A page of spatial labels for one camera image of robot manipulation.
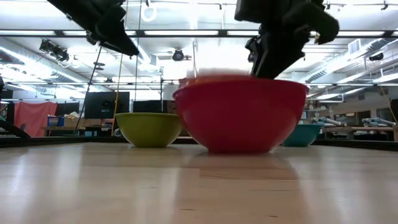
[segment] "wooden table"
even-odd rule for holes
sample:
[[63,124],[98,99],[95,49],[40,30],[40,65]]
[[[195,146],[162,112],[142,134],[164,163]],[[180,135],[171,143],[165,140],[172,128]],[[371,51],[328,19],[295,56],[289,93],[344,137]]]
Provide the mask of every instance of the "wooden table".
[[1,223],[396,224],[398,154],[312,146],[257,156],[201,146],[3,149]]

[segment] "red curtain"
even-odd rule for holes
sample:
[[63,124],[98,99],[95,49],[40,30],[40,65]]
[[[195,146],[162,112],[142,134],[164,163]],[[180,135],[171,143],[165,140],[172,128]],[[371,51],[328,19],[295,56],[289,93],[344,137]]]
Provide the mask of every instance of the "red curtain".
[[44,137],[42,127],[47,126],[47,115],[54,115],[56,103],[25,103],[15,105],[14,125],[20,128],[25,124],[25,132],[31,137]]

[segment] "fluorescent light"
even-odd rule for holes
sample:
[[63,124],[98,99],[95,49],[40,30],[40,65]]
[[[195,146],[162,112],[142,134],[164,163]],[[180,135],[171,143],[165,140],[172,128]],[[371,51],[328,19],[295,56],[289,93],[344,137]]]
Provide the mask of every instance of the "fluorescent light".
[[338,81],[337,83],[351,82],[351,81],[353,81],[353,80],[355,80],[355,79],[357,79],[357,78],[359,78],[359,77],[361,77],[361,76],[362,76],[362,75],[360,75],[360,74],[352,75],[352,76],[350,76],[350,77],[347,77],[347,78],[344,78],[344,79]]
[[319,103],[344,103],[341,100],[320,100]]
[[66,73],[64,73],[64,72],[58,71],[57,73],[58,73],[58,74],[61,74],[61,75],[64,76],[64,77],[69,78],[70,80],[72,80],[72,81],[74,81],[74,82],[81,82],[80,79],[75,78],[75,77],[73,77],[73,76],[71,76],[71,75],[69,75],[69,74],[66,74]]
[[307,98],[309,98],[309,97],[311,97],[311,96],[314,96],[314,95],[316,95],[316,93],[308,94],[308,95],[307,95]]
[[147,30],[145,35],[218,35],[217,30]]
[[127,30],[126,34],[127,35],[137,35],[136,31],[133,31],[133,30]]
[[55,35],[52,30],[0,30],[0,35]]
[[332,83],[304,83],[306,86],[332,86]]
[[354,90],[350,90],[350,91],[345,92],[344,95],[353,94],[353,93],[356,93],[357,91],[361,91],[363,89],[365,89],[365,87],[357,88],[357,89],[354,89]]
[[371,83],[339,83],[337,86],[373,86]]
[[242,31],[242,30],[235,30],[235,31],[227,31],[227,35],[246,35],[246,36],[256,36],[259,35],[258,31]]
[[398,86],[398,83],[383,83],[383,84],[377,84],[378,86]]
[[327,99],[330,99],[330,98],[333,98],[333,97],[336,97],[336,96],[339,96],[339,95],[340,95],[339,93],[325,94],[325,95],[322,95],[322,96],[318,96],[317,100],[327,100]]
[[337,36],[374,36],[379,37],[384,31],[340,31]]
[[12,85],[12,84],[6,84],[6,85],[14,87],[14,88],[19,88],[21,90],[26,90],[26,91],[36,91],[34,88],[27,86],[27,85]]
[[398,78],[398,73],[392,74],[392,75],[384,75],[384,76],[374,80],[373,82],[374,83],[382,83],[382,82],[388,82],[388,81],[391,81],[391,80],[395,80],[397,78]]
[[65,30],[63,31],[65,35],[82,35],[85,36],[87,33],[84,30]]

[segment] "ceiling light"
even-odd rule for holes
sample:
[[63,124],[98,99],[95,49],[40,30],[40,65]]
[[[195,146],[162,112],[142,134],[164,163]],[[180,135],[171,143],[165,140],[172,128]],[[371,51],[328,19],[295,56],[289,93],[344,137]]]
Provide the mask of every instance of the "ceiling light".
[[27,85],[12,85],[12,84],[6,84],[6,85],[14,87],[14,88],[19,88],[21,90],[26,90],[26,91],[36,91],[35,88],[32,88],[32,87],[27,86]]
[[81,35],[81,36],[85,36],[87,34],[87,32],[84,31],[84,30],[65,30],[65,31],[63,31],[63,34],[65,34],[65,35]]
[[127,34],[127,35],[137,35],[137,32],[136,32],[136,31],[133,31],[133,30],[127,30],[127,31],[126,31],[126,34]]
[[311,96],[314,96],[314,95],[316,95],[316,93],[308,94],[308,95],[307,95],[307,98],[309,98],[309,97],[311,97]]
[[[147,16],[146,16],[146,13],[145,13],[145,11],[148,10],[148,9],[151,9],[151,10],[152,10],[152,14],[150,15],[150,17],[147,17]],[[153,20],[156,19],[156,16],[157,16],[157,8],[156,8],[156,6],[154,6],[153,4],[151,4],[151,5],[148,4],[146,7],[145,7],[145,6],[144,6],[144,7],[141,6],[141,13],[140,13],[140,15],[141,15],[141,19],[142,19],[144,22],[151,22],[151,21],[153,21]]]
[[373,80],[374,83],[382,83],[382,82],[388,82],[391,80],[395,80],[398,78],[398,73],[392,74],[392,75],[384,75],[376,80]]
[[378,84],[378,86],[398,86],[398,83],[383,83],[383,84]]
[[331,83],[304,83],[306,86],[332,86]]
[[145,35],[218,35],[217,30],[147,30]]
[[319,103],[344,103],[341,100],[320,100]]
[[360,75],[360,74],[352,75],[352,76],[350,76],[350,77],[347,77],[347,78],[344,78],[344,79],[338,81],[337,83],[346,83],[346,82],[350,82],[350,81],[353,81],[353,80],[355,80],[355,79],[357,79],[357,78],[359,78],[359,77],[361,77],[361,76],[362,76],[362,75]]
[[330,98],[333,98],[333,97],[336,97],[336,96],[339,96],[339,95],[340,95],[339,93],[325,94],[325,95],[322,95],[322,96],[318,96],[317,100],[327,100],[327,99],[330,99]]
[[384,34],[384,31],[340,31],[337,36],[373,36],[379,37]]
[[245,36],[256,36],[259,35],[258,31],[243,31],[243,30],[235,30],[235,31],[227,31],[227,35],[245,35]]
[[52,30],[0,30],[0,35],[55,35]]
[[356,93],[357,91],[361,91],[363,89],[365,89],[365,87],[357,88],[357,89],[354,89],[354,90],[350,90],[350,91],[345,92],[344,95],[353,94],[353,93]]
[[373,86],[371,83],[339,83],[337,86]]

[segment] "cable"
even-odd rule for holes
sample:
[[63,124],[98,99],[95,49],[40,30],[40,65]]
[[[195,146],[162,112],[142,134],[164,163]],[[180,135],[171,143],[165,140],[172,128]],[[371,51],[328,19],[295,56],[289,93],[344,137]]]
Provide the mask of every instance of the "cable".
[[123,62],[123,54],[122,57],[120,58],[120,66],[119,66],[119,79],[118,79],[118,88],[116,90],[116,101],[114,103],[114,111],[113,111],[113,121],[112,121],[112,135],[114,134],[114,124],[115,124],[115,115],[116,115],[116,111],[118,108],[118,101],[119,101],[119,86],[120,86],[120,76],[122,74],[122,62]]
[[[129,15],[129,8],[128,8],[128,6],[129,6],[129,0],[127,0],[127,2],[126,2],[126,4],[127,4],[127,6],[126,6],[126,20],[125,20],[125,23],[124,23],[124,29],[126,29],[126,27],[127,27],[127,19],[128,19],[128,15]],[[123,54],[122,54],[122,56],[121,56],[121,58],[120,58],[120,65],[119,65],[119,78],[118,78],[118,88],[117,88],[117,90],[116,90],[116,101],[115,101],[115,103],[114,103],[114,111],[113,111],[113,120],[112,120],[112,135],[114,135],[114,124],[115,124],[115,116],[116,116],[116,112],[117,112],[117,108],[118,108],[118,101],[119,101],[119,86],[120,86],[120,76],[121,76],[121,74],[122,74],[122,65],[123,65]]]
[[[383,87],[380,86],[380,89],[381,89],[381,92],[383,93],[383,96],[385,97],[386,94],[384,93]],[[394,112],[393,112],[393,110],[392,110],[392,108],[391,108],[391,99],[389,98],[388,100],[389,100],[389,102],[390,102],[390,103],[388,104],[388,107],[390,108],[392,117],[394,118],[395,123],[398,124],[397,118],[396,118],[396,116],[395,116],[395,114],[394,114]]]
[[94,64],[94,69],[93,69],[93,72],[91,73],[91,77],[90,77],[90,80],[89,80],[88,85],[87,85],[87,91],[86,91],[86,95],[85,95],[85,100],[83,101],[83,107],[81,108],[81,112],[80,112],[80,115],[79,115],[79,119],[77,120],[77,124],[76,124],[75,131],[74,131],[75,134],[77,134],[77,129],[78,129],[78,127],[79,127],[79,123],[80,123],[80,120],[81,120],[81,116],[82,116],[82,114],[83,114],[83,111],[85,110],[87,94],[88,94],[88,92],[89,92],[89,90],[90,90],[91,82],[93,81],[95,69],[96,69],[96,67],[97,67],[98,60],[100,59],[101,50],[102,50],[102,47],[99,48],[98,56],[97,56],[97,61],[96,61],[95,64]]
[[48,52],[45,53],[45,54],[43,54],[43,56],[41,56],[41,57],[36,61],[36,63],[39,62],[40,60],[42,60],[42,59],[44,58],[44,56],[46,56],[47,54],[48,54]]

